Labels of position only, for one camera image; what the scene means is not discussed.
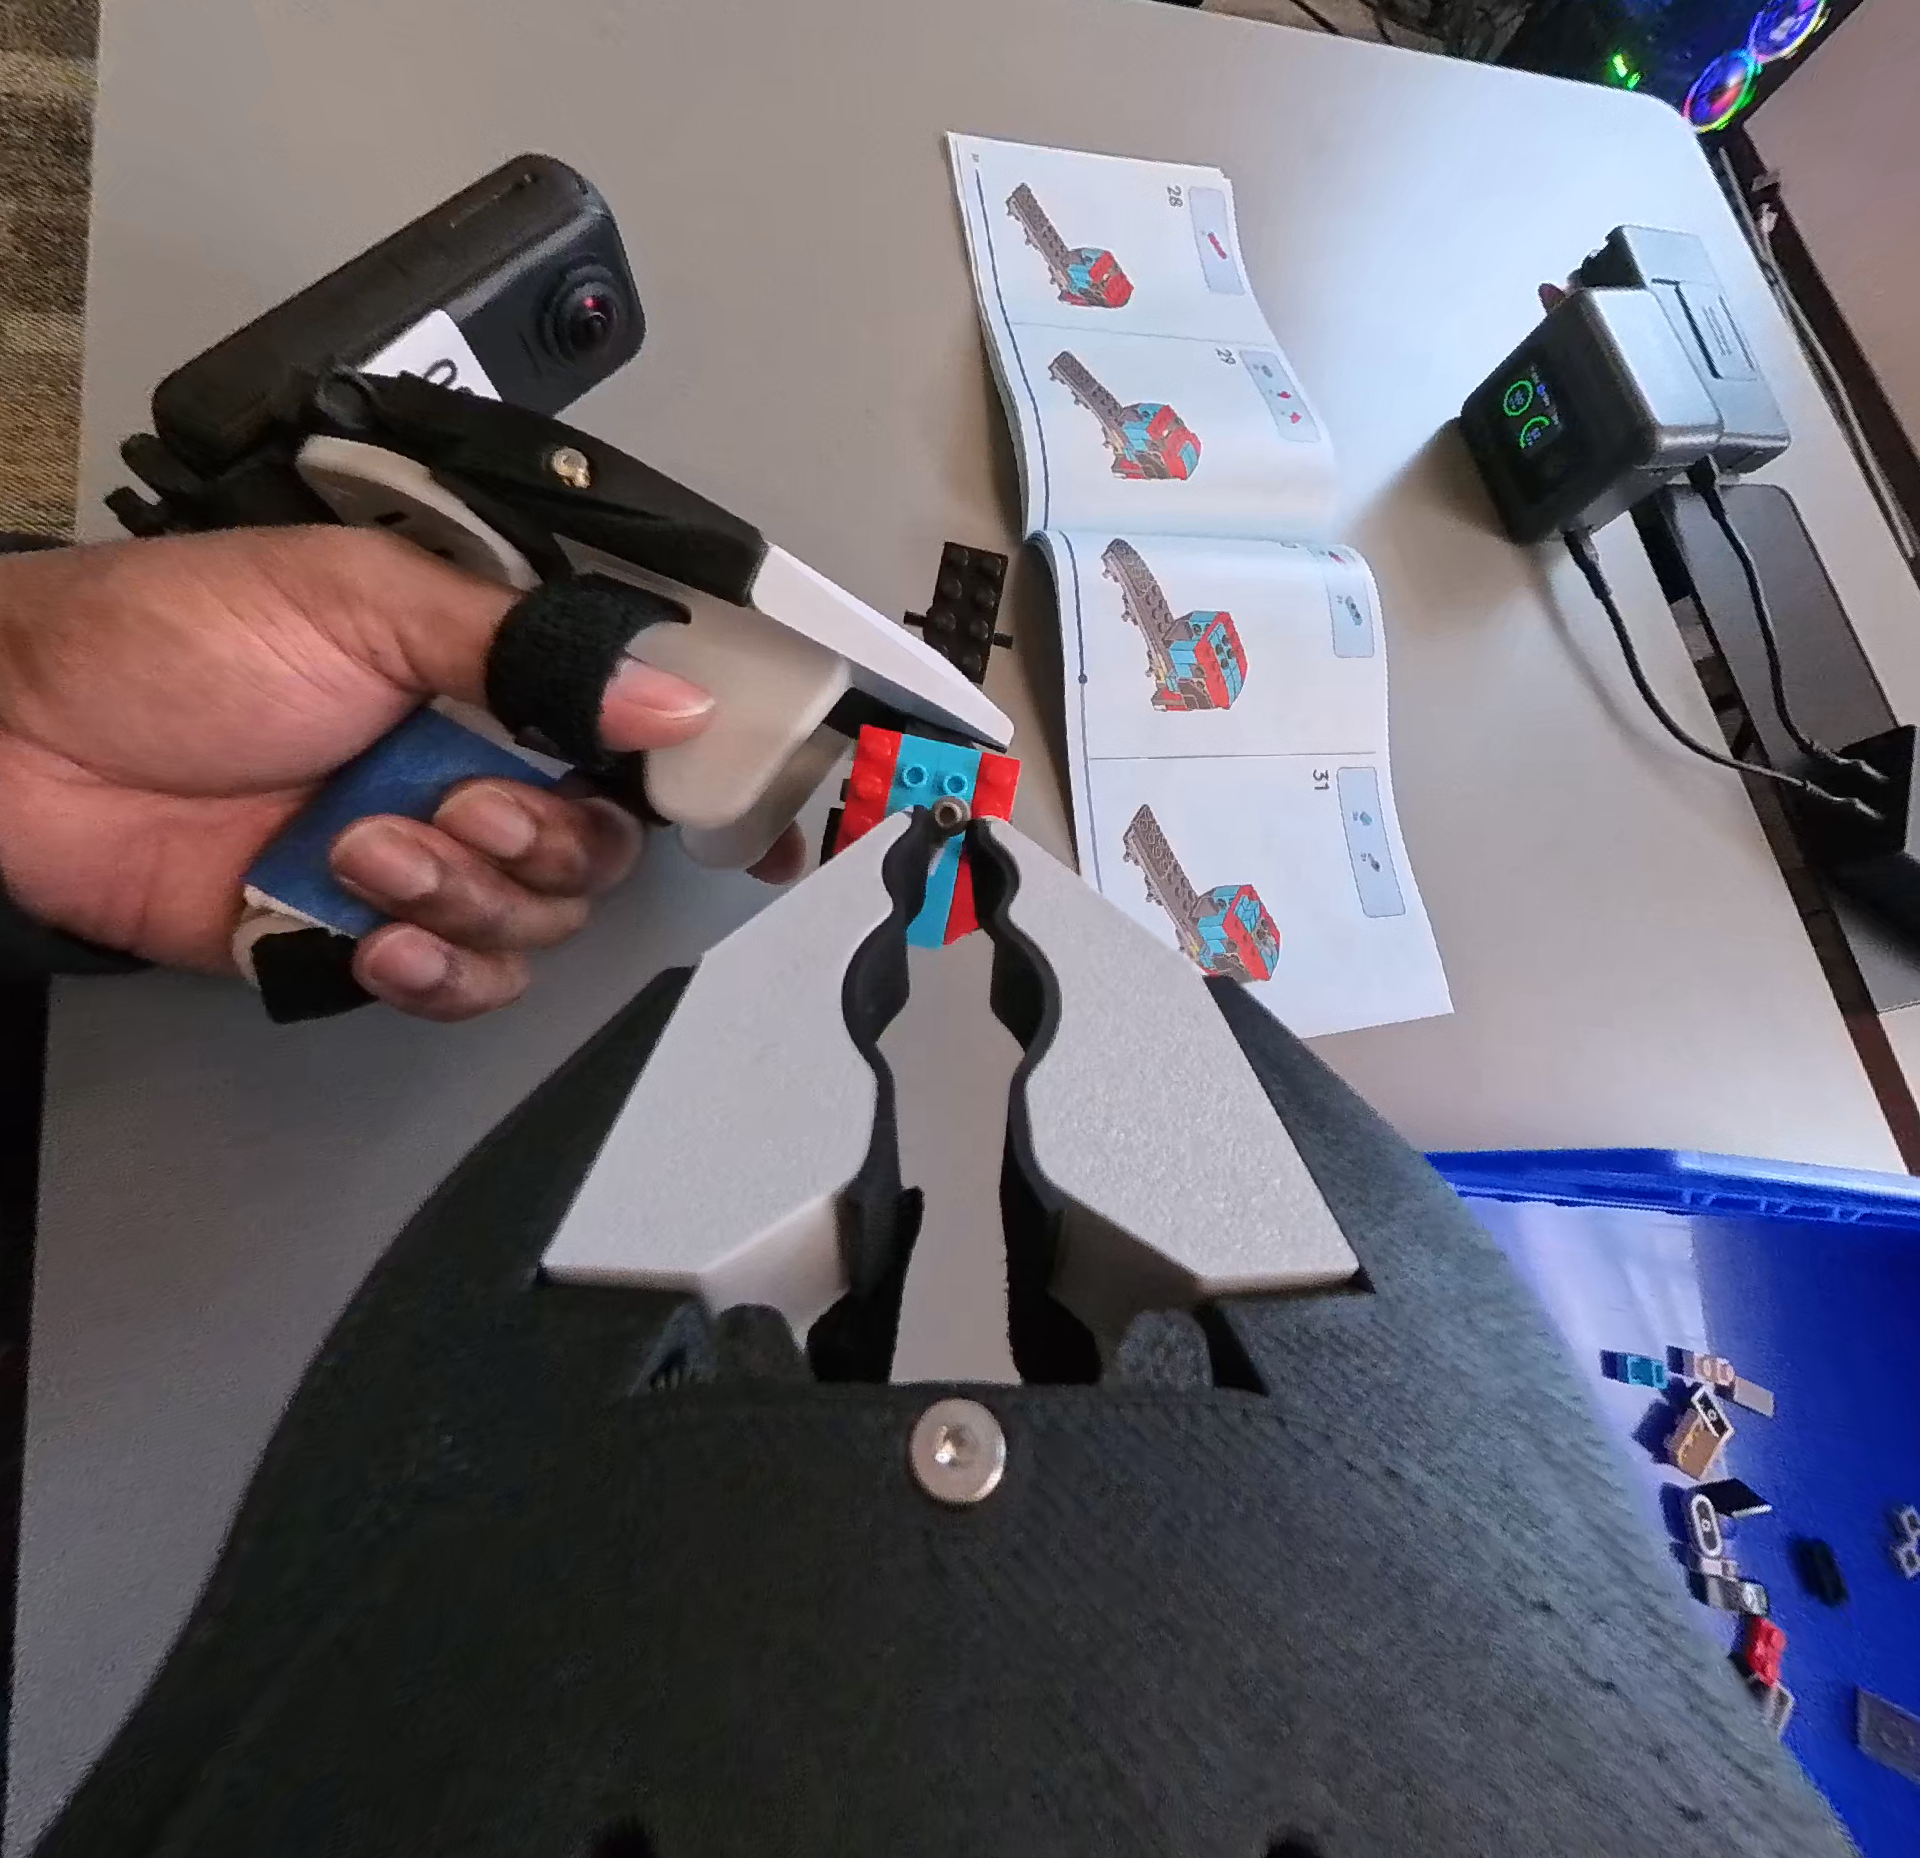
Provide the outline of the toy brick truck model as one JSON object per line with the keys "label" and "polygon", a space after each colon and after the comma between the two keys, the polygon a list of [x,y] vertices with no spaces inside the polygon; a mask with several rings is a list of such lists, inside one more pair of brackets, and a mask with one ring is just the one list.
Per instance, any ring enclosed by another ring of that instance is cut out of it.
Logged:
{"label": "toy brick truck model", "polygon": [[[998,629],[1011,561],[1005,554],[946,543],[929,606],[906,616],[924,645],[975,689],[989,660],[1014,639]],[[966,828],[975,817],[1008,819],[1020,783],[1020,762],[983,742],[958,742],[896,723],[858,728],[851,768],[839,804],[827,813],[822,862],[899,813],[961,807],[956,829],[943,840],[924,878],[924,900],[906,927],[906,943],[940,950],[978,930],[972,848]]]}

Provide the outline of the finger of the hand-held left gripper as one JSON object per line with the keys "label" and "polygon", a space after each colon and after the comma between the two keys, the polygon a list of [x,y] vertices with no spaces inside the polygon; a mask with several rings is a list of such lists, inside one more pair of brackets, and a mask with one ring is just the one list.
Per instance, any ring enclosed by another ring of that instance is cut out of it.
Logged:
{"label": "finger of the hand-held left gripper", "polygon": [[754,756],[789,756],[849,692],[1011,747],[1011,717],[944,656],[781,546],[756,537],[754,552],[752,616],[775,629],[773,687],[752,710]]}

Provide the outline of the person's left hand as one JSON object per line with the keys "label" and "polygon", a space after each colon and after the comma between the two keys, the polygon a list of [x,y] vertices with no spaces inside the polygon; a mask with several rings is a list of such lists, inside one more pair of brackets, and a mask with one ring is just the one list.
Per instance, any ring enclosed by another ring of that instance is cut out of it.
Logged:
{"label": "person's left hand", "polygon": [[[422,702],[481,702],[510,606],[345,527],[5,556],[7,900],[60,951],[233,974],[252,862]],[[425,1022],[508,1007],[640,851],[611,799],[496,776],[357,822],[329,848],[381,918],[355,984]]]}

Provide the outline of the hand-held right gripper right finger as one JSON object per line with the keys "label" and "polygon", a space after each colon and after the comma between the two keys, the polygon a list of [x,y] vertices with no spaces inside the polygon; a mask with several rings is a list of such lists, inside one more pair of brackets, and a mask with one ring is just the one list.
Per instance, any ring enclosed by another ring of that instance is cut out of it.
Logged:
{"label": "hand-held right gripper right finger", "polygon": [[972,823],[972,859],[1020,1051],[1000,1171],[1020,1381],[1100,1382],[1144,1317],[1357,1294],[1357,1250],[1196,966],[1007,822]]}

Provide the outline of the grey desk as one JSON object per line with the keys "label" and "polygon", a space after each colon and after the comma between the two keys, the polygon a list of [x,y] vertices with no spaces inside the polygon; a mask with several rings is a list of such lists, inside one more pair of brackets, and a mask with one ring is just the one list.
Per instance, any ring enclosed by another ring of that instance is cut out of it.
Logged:
{"label": "grey desk", "polygon": [[[1386,606],[1392,771],[1454,1016],[1319,1055],[1424,1151],[1902,1171],[1755,813],[1646,720],[1452,421],[1622,221],[1712,244],[1885,687],[1915,598],[1692,136],[1664,107],[1134,0],[103,0],[85,527],[152,386],[499,160],[600,185],[645,348],[587,430],[899,610],[1017,545],[946,133],[1190,166],[1331,431]],[[746,880],[649,850],[491,1022],[273,1027],[237,984],[61,982],[47,1059],[7,1851],[200,1597],[348,1297],[447,1173]]]}

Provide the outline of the black flat tablet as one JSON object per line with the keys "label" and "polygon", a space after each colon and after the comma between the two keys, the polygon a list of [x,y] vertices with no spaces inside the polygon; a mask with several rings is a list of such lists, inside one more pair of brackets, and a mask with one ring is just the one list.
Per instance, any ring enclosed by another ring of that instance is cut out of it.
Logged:
{"label": "black flat tablet", "polygon": [[1812,736],[1825,750],[1839,753],[1892,730],[1894,708],[1868,663],[1795,498],[1779,484],[1752,480],[1726,482],[1719,496],[1752,556],[1783,663],[1791,722],[1780,720],[1740,558],[1701,496],[1691,484],[1675,482],[1639,503],[1630,516],[1668,603],[1687,599],[1706,629],[1709,649],[1727,671],[1755,728],[1762,762],[1812,776],[1819,760],[1806,753],[1798,736]]}

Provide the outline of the blue plastic bin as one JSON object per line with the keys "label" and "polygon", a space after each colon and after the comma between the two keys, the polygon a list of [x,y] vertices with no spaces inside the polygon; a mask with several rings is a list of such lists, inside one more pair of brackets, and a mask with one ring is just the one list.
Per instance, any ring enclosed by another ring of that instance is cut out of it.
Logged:
{"label": "blue plastic bin", "polygon": [[[1594,1365],[1605,1348],[1724,1359],[1779,1399],[1789,1439],[1821,1433],[1863,1487],[1917,1501],[1915,1180],[1704,1151],[1434,1151],[1428,1162],[1557,1327],[1654,1534],[1651,1462],[1628,1441],[1634,1403]],[[1917,1797],[1913,1851],[1863,1845],[1796,1761],[1863,1853],[1915,1853]]]}

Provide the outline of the grey power adapter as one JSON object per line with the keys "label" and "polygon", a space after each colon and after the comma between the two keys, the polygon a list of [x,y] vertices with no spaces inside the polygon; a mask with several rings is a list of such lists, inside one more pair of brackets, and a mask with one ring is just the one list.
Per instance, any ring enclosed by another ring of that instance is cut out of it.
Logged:
{"label": "grey power adapter", "polygon": [[1917,730],[1896,725],[1812,768],[1803,843],[1823,872],[1885,918],[1917,920]]}

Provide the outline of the grey battery pack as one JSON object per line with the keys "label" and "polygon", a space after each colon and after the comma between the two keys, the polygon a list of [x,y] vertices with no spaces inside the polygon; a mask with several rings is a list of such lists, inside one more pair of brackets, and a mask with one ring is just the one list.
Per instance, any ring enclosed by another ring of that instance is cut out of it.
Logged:
{"label": "grey battery pack", "polygon": [[1785,454],[1785,413],[1698,238],[1622,223],[1584,256],[1570,286],[1642,287],[1661,301],[1720,416],[1719,479],[1757,473]]}

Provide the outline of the open instruction booklet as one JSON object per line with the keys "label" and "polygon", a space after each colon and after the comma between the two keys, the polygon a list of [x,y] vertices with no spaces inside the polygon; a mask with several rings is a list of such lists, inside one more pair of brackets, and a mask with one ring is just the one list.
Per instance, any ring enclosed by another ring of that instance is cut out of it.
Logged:
{"label": "open instruction booklet", "polygon": [[1299,1036],[1452,984],[1406,860],[1376,575],[1230,179],[948,136],[1021,536],[1054,583],[1084,878]]}

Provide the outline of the pile of toy bricks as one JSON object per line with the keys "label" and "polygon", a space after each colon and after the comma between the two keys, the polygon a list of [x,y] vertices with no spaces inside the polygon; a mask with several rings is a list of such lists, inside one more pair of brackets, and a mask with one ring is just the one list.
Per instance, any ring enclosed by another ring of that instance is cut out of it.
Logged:
{"label": "pile of toy bricks", "polygon": [[1863,1845],[1915,1850],[1915,1494],[1885,1495],[1727,1360],[1605,1348],[1634,1403],[1653,1518],[1692,1610],[1762,1728]]}

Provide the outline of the computer tower coloured lights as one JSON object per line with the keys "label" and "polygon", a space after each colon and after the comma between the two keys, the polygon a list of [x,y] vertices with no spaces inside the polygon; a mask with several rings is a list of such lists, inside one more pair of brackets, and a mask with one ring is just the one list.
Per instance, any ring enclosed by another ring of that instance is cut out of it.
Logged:
{"label": "computer tower coloured lights", "polygon": [[1642,93],[1698,136],[1774,95],[1864,0],[1525,0],[1501,67]]}

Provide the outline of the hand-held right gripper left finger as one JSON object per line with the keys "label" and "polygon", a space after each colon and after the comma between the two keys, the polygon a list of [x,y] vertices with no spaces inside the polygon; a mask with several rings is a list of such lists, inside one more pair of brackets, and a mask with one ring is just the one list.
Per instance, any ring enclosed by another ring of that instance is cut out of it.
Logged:
{"label": "hand-held right gripper left finger", "polygon": [[923,815],[891,815],[692,969],[541,1253],[554,1284],[765,1307],[884,1381],[923,1200],[877,1044],[906,1003]]}

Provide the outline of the black power station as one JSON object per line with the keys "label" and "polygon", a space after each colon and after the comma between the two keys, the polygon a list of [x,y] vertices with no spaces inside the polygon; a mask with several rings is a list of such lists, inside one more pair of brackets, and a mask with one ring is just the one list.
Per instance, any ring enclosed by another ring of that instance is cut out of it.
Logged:
{"label": "black power station", "polygon": [[1573,291],[1476,386],[1457,428],[1520,546],[1609,525],[1724,441],[1720,406],[1651,287]]}

